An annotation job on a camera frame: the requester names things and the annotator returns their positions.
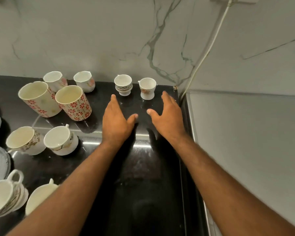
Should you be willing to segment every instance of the marble wall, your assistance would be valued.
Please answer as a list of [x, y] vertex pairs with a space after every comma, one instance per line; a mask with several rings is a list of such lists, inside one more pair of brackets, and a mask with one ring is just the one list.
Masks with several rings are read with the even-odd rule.
[[[0, 0], [0, 75], [98, 81], [128, 74], [182, 90], [224, 10], [209, 0]], [[295, 95], [295, 0], [231, 7], [191, 89]]]

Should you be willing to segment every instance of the mug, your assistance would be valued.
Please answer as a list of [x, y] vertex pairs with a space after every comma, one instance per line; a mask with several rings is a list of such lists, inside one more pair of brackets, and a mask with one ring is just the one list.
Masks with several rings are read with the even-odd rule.
[[46, 148], [43, 137], [32, 127], [20, 127], [11, 132], [6, 140], [7, 147], [11, 148], [8, 153], [21, 151], [32, 156], [40, 154]]
[[[12, 180], [15, 174], [19, 175], [17, 182]], [[20, 170], [13, 170], [6, 180], [0, 180], [0, 217], [19, 209], [26, 202], [27, 189], [22, 184], [23, 179], [24, 175]]]
[[92, 108], [79, 86], [69, 85], [59, 90], [56, 93], [56, 101], [74, 121], [87, 119], [92, 113]]
[[153, 99], [156, 81], [152, 78], [144, 78], [138, 81], [138, 83], [141, 89], [141, 98], [144, 100]]
[[56, 189], [58, 185], [53, 183], [51, 178], [49, 184], [41, 185], [36, 188], [31, 194], [25, 207], [25, 215], [28, 216], [34, 209], [36, 209], [45, 199], [48, 198]]
[[114, 79], [115, 89], [121, 96], [128, 96], [132, 90], [132, 78], [129, 75], [117, 75]]
[[45, 82], [29, 83], [19, 90], [18, 95], [20, 99], [44, 118], [55, 116], [61, 111], [55, 101], [55, 93], [50, 90]]
[[95, 88], [95, 80], [90, 71], [81, 71], [73, 77], [76, 85], [83, 89], [83, 92], [92, 92]]
[[51, 91], [58, 92], [63, 87], [68, 86], [68, 82], [62, 77], [62, 73], [59, 71], [52, 71], [43, 77], [43, 80], [48, 84]]
[[58, 126], [51, 129], [44, 138], [44, 144], [59, 156], [68, 155], [78, 146], [79, 139], [77, 135], [66, 126]]

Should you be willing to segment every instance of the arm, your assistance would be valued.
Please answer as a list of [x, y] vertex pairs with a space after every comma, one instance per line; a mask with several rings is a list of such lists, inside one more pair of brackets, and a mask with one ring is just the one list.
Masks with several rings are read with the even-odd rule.
[[267, 207], [224, 171], [185, 133], [176, 101], [163, 92], [163, 114], [147, 112], [160, 134], [187, 166], [224, 236], [295, 236], [295, 227]]
[[102, 143], [8, 236], [77, 236], [115, 154], [133, 130], [137, 114], [124, 118], [115, 95], [103, 117]]

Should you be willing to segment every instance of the electrical cable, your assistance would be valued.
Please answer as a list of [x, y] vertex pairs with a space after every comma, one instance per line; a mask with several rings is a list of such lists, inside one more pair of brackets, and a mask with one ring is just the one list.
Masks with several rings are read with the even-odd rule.
[[234, 4], [233, 1], [234, 1], [234, 0], [229, 0], [229, 1], [228, 1], [227, 7], [226, 7], [226, 9], [225, 9], [225, 11], [224, 11], [223, 17], [222, 17], [222, 19], [221, 19], [221, 21], [220, 21], [220, 24], [219, 24], [219, 26], [218, 26], [218, 28], [217, 28], [217, 31], [216, 31], [215, 35], [214, 35], [214, 38], [213, 38], [213, 40], [212, 40], [212, 43], [211, 43], [210, 47], [208, 48], [208, 51], [206, 52], [206, 54], [204, 55], [204, 57], [201, 59], [201, 61], [200, 61], [200, 63], [198, 64], [198, 66], [197, 66], [196, 68], [193, 68], [193, 70], [191, 71], [191, 75], [190, 75], [189, 83], [187, 84], [185, 91], [184, 91], [183, 94], [181, 95], [181, 100], [183, 99], [183, 97], [184, 97], [185, 94], [187, 93], [187, 91], [188, 91], [188, 89], [189, 89], [189, 87], [190, 87], [190, 85], [191, 85], [191, 83], [192, 83], [194, 77], [196, 76], [196, 73], [197, 73], [198, 69], [200, 68], [201, 64], [204, 62], [204, 60], [206, 59], [206, 57], [207, 57], [208, 54], [210, 53], [210, 51], [211, 51], [211, 49], [212, 49], [212, 46], [214, 45], [214, 42], [215, 42], [215, 40], [216, 40], [216, 37], [217, 37], [217, 35], [219, 34], [219, 31], [220, 31], [220, 29], [221, 29], [221, 26], [222, 26], [222, 24], [223, 24], [223, 22], [224, 22], [225, 16], [226, 16], [226, 14], [228, 13], [229, 8]]

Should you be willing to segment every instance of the hand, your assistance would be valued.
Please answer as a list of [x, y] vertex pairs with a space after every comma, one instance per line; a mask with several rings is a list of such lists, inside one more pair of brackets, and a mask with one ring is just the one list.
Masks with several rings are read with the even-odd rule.
[[103, 116], [102, 142], [121, 147], [130, 136], [137, 118], [137, 114], [132, 114], [126, 120], [121, 112], [116, 96], [112, 94]]
[[147, 113], [151, 116], [156, 130], [173, 145], [181, 137], [187, 135], [182, 121], [182, 113], [173, 97], [165, 91], [163, 91], [162, 99], [164, 107], [161, 116], [153, 109], [148, 109]]

